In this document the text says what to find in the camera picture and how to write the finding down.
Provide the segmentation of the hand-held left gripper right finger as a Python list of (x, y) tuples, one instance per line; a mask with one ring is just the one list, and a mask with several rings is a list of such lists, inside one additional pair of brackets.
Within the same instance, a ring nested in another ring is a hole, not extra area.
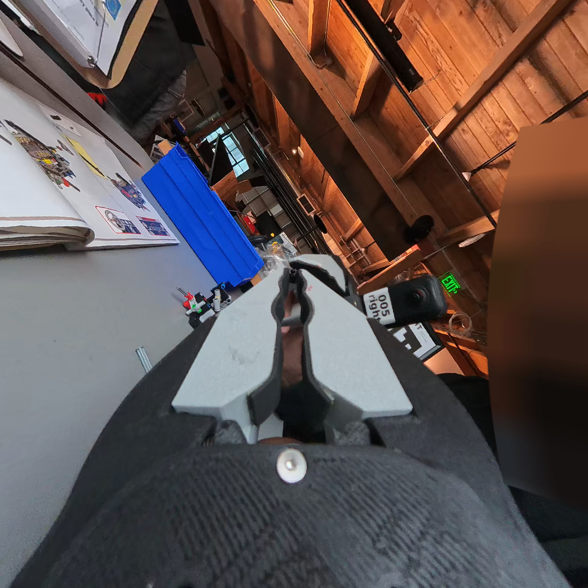
[(305, 380), (328, 443), (351, 423), (410, 415), (413, 404), (366, 315), (313, 274), (297, 275)]

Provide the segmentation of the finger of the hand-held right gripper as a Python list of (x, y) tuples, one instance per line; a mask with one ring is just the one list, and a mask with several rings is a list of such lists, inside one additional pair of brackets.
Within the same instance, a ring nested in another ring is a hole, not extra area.
[(295, 270), (306, 270), (347, 302), (359, 307), (357, 283), (343, 262), (332, 254), (302, 254), (289, 260)]

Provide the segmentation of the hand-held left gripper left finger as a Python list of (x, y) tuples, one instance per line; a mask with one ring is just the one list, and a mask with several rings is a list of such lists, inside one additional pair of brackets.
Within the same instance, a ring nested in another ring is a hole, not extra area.
[(247, 443), (281, 398), (282, 321), (289, 269), (274, 270), (221, 311), (173, 398), (178, 413), (239, 425)]

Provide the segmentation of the clear bag of lego parts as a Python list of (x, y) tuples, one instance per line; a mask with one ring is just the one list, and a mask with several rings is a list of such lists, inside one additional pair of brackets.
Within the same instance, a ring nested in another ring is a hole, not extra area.
[(261, 279), (275, 270), (289, 267), (289, 260), (299, 255), (298, 249), (285, 232), (273, 237), (255, 235), (251, 238), (251, 242), (263, 261), (263, 266), (258, 272)]

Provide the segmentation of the small lego assembly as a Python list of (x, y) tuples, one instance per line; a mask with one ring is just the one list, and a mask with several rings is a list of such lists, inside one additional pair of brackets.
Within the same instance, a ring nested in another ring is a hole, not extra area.
[(183, 307), (188, 318), (189, 325), (196, 329), (205, 320), (216, 316), (232, 303), (232, 298), (227, 291), (226, 283), (220, 282), (206, 296), (202, 292), (192, 294), (180, 287), (177, 290), (185, 298)]

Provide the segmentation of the open lego instruction booklet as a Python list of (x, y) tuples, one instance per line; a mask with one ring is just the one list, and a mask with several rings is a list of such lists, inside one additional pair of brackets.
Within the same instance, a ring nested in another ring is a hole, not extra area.
[(1, 81), (1, 250), (178, 245), (105, 139)]

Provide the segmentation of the white task sign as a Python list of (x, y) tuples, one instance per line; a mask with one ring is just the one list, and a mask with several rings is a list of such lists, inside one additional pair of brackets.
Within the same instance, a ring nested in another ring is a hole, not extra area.
[(428, 322), (390, 327), (387, 331), (422, 363), (434, 357), (444, 347), (443, 342)]

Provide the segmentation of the black round speaker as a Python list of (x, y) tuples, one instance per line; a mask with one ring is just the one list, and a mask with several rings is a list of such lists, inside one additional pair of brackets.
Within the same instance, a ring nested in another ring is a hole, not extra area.
[(403, 239), (408, 245), (413, 246), (427, 238), (434, 227), (435, 219), (430, 215), (423, 215), (404, 229)]

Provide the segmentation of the person's black jacket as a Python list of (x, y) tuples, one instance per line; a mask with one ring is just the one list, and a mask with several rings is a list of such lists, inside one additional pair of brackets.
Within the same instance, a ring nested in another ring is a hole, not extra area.
[[(439, 378), (465, 407), (498, 457), (490, 406), (489, 382), (484, 378), (442, 373)], [(542, 543), (574, 541), (587, 546), (587, 512), (526, 490), (509, 487), (519, 511)]]

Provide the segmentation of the blue plastic bin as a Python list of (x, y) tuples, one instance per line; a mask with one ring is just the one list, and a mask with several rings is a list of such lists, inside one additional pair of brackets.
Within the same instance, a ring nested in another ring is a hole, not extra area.
[(220, 197), (181, 146), (174, 146), (142, 177), (216, 283), (238, 287), (263, 260)]

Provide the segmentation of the black projector screen housing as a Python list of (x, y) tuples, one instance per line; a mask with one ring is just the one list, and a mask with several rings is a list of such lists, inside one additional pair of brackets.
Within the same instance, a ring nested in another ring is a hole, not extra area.
[(337, 3), (394, 85), (409, 93), (422, 86), (422, 76), (369, 1)]

